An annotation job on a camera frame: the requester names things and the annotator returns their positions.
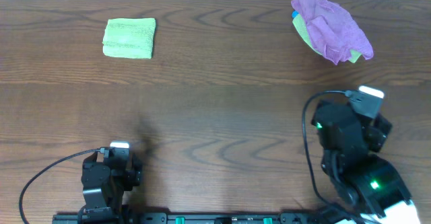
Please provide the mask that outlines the light green cloth underneath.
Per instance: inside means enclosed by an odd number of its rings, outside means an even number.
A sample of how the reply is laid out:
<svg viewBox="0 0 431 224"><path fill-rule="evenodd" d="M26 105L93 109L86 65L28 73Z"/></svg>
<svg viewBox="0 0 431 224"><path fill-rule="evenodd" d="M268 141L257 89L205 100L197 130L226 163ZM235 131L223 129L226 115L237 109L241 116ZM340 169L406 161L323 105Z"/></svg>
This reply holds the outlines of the light green cloth underneath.
<svg viewBox="0 0 431 224"><path fill-rule="evenodd" d="M308 31L306 29L306 23L304 21L304 19L302 18L302 16L300 14L298 14L295 18L292 18L292 23L297 31L297 33L299 34L299 36L301 37L301 39L317 54L321 55L319 51L317 51L313 45L312 42L310 41L310 37L308 34ZM349 62L351 63L355 63L361 56L362 54L355 51L355 50L350 50L351 52L351 57L348 59Z"/></svg>

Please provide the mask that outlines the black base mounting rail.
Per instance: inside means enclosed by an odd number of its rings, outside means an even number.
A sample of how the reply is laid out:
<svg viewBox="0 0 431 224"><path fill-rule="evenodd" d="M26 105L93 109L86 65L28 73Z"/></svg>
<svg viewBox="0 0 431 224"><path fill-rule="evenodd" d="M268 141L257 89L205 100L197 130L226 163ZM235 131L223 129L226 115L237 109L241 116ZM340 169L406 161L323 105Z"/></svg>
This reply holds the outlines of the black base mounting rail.
<svg viewBox="0 0 431 224"><path fill-rule="evenodd" d="M124 224L330 224L339 223L339 215L317 213L281 214L131 214L119 220L97 220L97 223Z"/></svg>

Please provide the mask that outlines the green microfiber cloth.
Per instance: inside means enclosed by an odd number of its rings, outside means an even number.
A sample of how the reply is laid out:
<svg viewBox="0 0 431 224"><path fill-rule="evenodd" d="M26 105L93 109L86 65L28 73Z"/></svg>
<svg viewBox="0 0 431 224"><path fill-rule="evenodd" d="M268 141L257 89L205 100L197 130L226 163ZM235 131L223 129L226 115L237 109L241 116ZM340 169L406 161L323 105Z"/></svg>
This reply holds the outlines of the green microfiber cloth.
<svg viewBox="0 0 431 224"><path fill-rule="evenodd" d="M151 59L155 32L155 18L110 19L104 31L102 52L108 57Z"/></svg>

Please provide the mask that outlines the purple microfiber cloth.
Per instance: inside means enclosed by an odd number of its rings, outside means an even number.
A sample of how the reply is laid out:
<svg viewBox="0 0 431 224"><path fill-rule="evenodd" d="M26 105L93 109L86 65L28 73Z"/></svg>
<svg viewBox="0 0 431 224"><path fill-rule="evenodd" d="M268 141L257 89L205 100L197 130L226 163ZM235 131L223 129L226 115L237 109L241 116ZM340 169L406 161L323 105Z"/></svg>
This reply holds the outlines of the purple microfiber cloth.
<svg viewBox="0 0 431 224"><path fill-rule="evenodd" d="M338 65L374 56L371 43L351 14L329 0L292 0L293 22L308 36L305 42L325 59Z"/></svg>

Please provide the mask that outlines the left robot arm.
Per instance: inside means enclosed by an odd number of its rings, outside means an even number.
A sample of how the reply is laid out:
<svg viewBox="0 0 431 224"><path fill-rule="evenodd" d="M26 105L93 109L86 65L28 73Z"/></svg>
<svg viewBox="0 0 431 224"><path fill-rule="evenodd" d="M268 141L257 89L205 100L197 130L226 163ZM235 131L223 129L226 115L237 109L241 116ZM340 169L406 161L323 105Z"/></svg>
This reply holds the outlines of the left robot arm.
<svg viewBox="0 0 431 224"><path fill-rule="evenodd" d="M138 223L137 215L123 204L123 195L139 186L142 161L129 155L105 151L103 161L97 153L84 159L81 182L86 204L77 214L78 223Z"/></svg>

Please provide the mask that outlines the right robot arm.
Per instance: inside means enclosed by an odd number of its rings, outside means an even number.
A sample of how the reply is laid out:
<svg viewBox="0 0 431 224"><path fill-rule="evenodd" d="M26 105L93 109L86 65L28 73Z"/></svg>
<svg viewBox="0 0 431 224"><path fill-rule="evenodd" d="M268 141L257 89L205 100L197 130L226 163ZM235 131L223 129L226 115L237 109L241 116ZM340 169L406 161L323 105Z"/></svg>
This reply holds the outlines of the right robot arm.
<svg viewBox="0 0 431 224"><path fill-rule="evenodd" d="M387 208L411 204L398 171L377 156L392 125L379 112L382 98L358 92L347 97L346 104L321 100L313 115L323 147L321 167L348 205L383 218Z"/></svg>

